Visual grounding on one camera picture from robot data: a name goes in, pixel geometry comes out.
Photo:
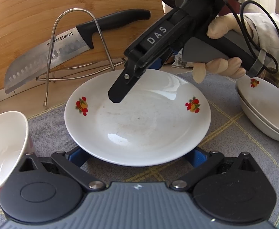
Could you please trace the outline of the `white floral plate back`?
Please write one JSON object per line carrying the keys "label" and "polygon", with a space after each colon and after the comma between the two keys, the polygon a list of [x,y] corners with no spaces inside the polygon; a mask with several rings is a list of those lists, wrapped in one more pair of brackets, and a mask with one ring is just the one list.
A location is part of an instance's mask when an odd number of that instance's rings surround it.
{"label": "white floral plate back", "polygon": [[203,140],[211,111],[196,86],[149,69],[113,103],[108,90],[119,75],[119,70],[100,74],[68,99],[65,126],[79,147],[109,163],[143,167],[176,160]]}

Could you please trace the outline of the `white floral bowl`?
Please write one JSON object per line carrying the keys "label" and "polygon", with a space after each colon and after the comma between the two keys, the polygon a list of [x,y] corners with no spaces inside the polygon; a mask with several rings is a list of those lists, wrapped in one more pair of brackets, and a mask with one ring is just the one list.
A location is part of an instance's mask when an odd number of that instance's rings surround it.
{"label": "white floral bowl", "polygon": [[0,191],[22,156],[35,152],[23,113],[8,111],[0,114]]}

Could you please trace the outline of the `large white floral plate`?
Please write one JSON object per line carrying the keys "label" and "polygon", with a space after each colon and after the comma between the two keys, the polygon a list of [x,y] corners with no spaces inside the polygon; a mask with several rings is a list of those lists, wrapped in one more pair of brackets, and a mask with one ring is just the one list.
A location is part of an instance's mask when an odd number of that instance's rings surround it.
{"label": "large white floral plate", "polygon": [[279,133],[276,132],[274,129],[272,129],[270,126],[268,126],[265,122],[263,122],[249,107],[248,105],[243,101],[240,95],[238,95],[239,102],[241,105],[241,108],[243,109],[245,115],[248,117],[248,119],[265,135],[268,137],[279,141]]}

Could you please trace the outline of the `white printed food bag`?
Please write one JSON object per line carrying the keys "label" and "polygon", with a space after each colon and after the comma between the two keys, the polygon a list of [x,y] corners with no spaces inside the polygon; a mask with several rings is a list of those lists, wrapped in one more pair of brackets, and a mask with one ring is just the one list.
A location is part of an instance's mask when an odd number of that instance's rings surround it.
{"label": "white printed food bag", "polygon": [[173,68],[189,68],[187,62],[182,59],[182,54],[178,53],[174,56]]}

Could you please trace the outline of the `grey blue checked towel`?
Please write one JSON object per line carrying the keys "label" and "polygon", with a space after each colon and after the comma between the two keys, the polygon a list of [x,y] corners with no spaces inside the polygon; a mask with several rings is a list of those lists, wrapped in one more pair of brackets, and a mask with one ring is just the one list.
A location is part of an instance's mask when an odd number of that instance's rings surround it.
{"label": "grey blue checked towel", "polygon": [[[210,74],[197,87],[211,108],[211,125],[200,148],[207,152],[216,150],[228,157],[236,157],[241,152],[249,152],[254,157],[277,193],[270,221],[279,228],[279,142],[263,134],[245,116],[234,80]],[[64,108],[61,104],[29,119],[33,144],[41,157],[56,150],[67,152],[76,145],[64,125]],[[184,158],[152,167],[132,168],[91,157],[83,166],[83,170],[104,182],[172,181],[191,169]]]}

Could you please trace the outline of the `bamboo cutting board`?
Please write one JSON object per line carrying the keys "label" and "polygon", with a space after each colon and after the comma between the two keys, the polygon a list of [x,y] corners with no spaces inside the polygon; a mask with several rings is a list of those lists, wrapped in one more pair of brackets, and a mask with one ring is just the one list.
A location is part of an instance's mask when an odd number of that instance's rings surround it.
{"label": "bamboo cutting board", "polygon": [[93,35],[94,49],[58,66],[72,67],[108,57],[121,58],[125,49],[163,14],[161,0],[0,0],[0,90],[10,63],[30,49],[77,24],[127,9],[146,9],[149,20]]}

